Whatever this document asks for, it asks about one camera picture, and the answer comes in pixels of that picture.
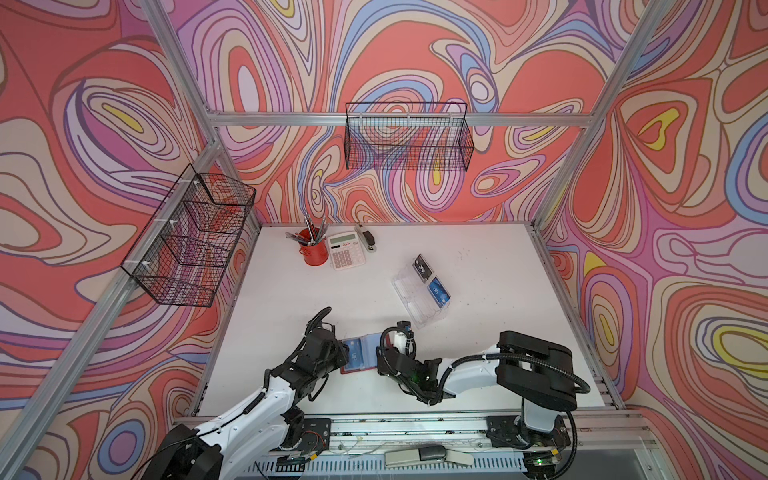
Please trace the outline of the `blue credit card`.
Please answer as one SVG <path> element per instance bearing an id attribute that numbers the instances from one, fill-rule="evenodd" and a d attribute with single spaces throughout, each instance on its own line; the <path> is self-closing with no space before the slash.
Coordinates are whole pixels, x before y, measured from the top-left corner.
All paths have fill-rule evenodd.
<path id="1" fill-rule="evenodd" d="M 342 368 L 344 372 L 358 372 L 366 369 L 364 341 L 362 338 L 345 339 L 342 343 L 348 350 L 348 361 Z"/>
<path id="2" fill-rule="evenodd" d="M 449 303 L 451 296 L 437 277 L 430 281 L 428 290 L 439 309 L 442 309 Z"/>

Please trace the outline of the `red leather card holder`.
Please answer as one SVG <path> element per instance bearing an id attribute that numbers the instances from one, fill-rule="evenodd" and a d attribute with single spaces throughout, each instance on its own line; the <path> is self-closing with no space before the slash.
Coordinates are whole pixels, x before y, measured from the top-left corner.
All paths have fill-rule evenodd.
<path id="1" fill-rule="evenodd" d="M 380 333 L 344 339 L 342 344 L 348 348 L 348 361 L 341 368 L 341 374 L 375 370 L 378 365 L 377 350 L 380 348 L 380 340 Z"/>

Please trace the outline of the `clear acrylic card stand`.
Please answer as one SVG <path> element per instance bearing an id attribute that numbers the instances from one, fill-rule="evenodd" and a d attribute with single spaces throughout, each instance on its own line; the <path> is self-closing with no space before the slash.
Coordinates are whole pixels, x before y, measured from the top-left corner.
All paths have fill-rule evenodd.
<path id="1" fill-rule="evenodd" d="M 428 263 L 434 274 L 428 283 L 423 283 L 413 268 L 415 258 L 393 277 L 392 285 L 410 316 L 412 326 L 423 328 L 445 317 L 451 299 L 442 309 L 437 307 L 429 293 L 428 284 L 434 277 L 439 277 Z"/>

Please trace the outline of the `black VIP credit card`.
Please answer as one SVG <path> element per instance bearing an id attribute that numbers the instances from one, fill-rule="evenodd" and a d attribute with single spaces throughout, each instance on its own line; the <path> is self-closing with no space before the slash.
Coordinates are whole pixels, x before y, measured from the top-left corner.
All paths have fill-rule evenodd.
<path id="1" fill-rule="evenodd" d="M 430 265 L 421 254 L 413 261 L 413 268 L 423 283 L 428 283 L 434 274 Z"/>

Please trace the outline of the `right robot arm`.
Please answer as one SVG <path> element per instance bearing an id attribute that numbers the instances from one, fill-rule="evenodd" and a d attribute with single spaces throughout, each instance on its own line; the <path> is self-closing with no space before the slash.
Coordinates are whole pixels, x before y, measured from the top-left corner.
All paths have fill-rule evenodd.
<path id="1" fill-rule="evenodd" d="M 484 353 L 420 361 L 414 332 L 401 322 L 382 332 L 375 353 L 377 373 L 427 406 L 493 386 L 520 397 L 521 413 L 512 425 L 488 429 L 492 443 L 517 450 L 553 445 L 559 421 L 570 419 L 577 397 L 591 392 L 589 383 L 574 373 L 569 348 L 515 331 L 501 332 L 498 343 Z"/>

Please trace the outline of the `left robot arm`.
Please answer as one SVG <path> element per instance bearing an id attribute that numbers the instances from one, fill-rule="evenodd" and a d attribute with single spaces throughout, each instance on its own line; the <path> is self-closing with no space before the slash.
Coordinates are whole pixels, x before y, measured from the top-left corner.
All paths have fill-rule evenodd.
<path id="1" fill-rule="evenodd" d="M 227 412 L 190 428 L 174 427 L 135 479 L 235 479 L 256 458 L 302 441 L 298 407 L 318 381 L 348 362 L 348 348 L 325 322 L 308 327 L 288 358 L 265 372 L 264 383 Z"/>

